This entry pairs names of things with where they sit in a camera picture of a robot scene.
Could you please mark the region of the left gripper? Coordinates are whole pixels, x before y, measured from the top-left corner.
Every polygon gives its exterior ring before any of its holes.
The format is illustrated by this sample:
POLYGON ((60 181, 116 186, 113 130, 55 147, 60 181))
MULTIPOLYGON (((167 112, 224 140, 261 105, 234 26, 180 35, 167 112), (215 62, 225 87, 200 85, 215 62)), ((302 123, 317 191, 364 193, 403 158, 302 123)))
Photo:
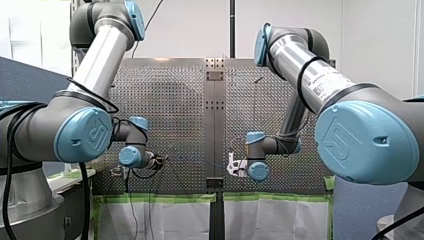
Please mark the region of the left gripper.
POLYGON ((147 168, 150 170, 160 170, 163 167, 164 162, 167 160, 167 156, 162 156, 157 153, 147 152, 149 161, 147 168))

